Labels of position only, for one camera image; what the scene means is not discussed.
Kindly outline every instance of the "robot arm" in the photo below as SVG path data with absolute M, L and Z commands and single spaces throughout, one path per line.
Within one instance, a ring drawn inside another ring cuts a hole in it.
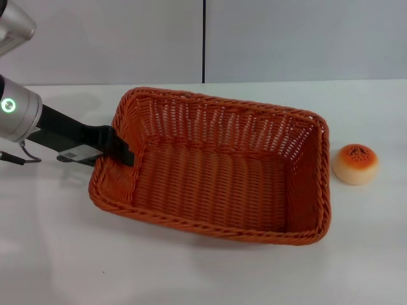
M 0 1 L 0 13 L 1 56 L 30 40 L 36 25 L 10 0 Z M 134 154 L 113 127 L 81 124 L 43 105 L 38 94 L 2 75 L 0 137 L 18 142 L 23 148 L 25 139 L 49 147 L 59 153 L 57 159 L 63 162 L 94 166 L 96 159 L 105 155 L 128 166 L 134 164 Z M 24 164 L 25 161 L 5 152 L 0 152 L 0 159 L 16 164 Z

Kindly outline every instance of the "bread roll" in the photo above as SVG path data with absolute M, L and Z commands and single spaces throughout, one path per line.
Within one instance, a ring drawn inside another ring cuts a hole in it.
M 357 186 L 372 180 L 378 166 L 379 160 L 374 151 L 360 144 L 350 144 L 339 150 L 332 167 L 339 179 Z

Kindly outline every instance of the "white table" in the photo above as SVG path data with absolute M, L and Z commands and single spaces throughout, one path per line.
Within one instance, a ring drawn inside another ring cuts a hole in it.
M 317 112 L 331 152 L 376 151 L 377 179 L 331 176 L 332 223 L 305 247 L 217 240 L 124 219 L 88 198 L 92 168 L 59 163 L 27 143 L 39 165 L 0 163 L 0 304 L 407 304 L 407 80 L 163 85 Z M 110 124 L 132 86 L 36 86 L 44 104 Z M 0 148 L 23 156 L 16 144 Z

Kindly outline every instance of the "cable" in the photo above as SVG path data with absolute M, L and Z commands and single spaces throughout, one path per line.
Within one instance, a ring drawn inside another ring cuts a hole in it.
M 0 151 L 0 160 L 5 162 L 10 162 L 18 165 L 24 165 L 25 160 L 23 158 L 13 156 L 12 154 L 8 154 L 4 151 Z
M 25 141 L 24 141 L 24 140 L 20 142 L 20 147 L 21 147 L 21 149 L 23 150 L 23 152 L 24 152 L 28 157 L 30 157 L 30 158 L 32 159 L 32 160 L 26 160 L 26 161 L 25 161 L 26 163 L 39 163 L 39 162 L 42 161 L 40 158 L 35 157 L 35 156 L 33 156 L 32 154 L 30 154 L 30 153 L 28 152 L 28 150 L 25 148 Z

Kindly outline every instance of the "woven texture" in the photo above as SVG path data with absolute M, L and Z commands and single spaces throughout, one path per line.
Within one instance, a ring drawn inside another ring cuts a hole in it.
M 113 127 L 135 165 L 98 160 L 89 193 L 105 211 L 256 243 L 307 245 L 328 230 L 328 126 L 312 112 L 136 88 Z

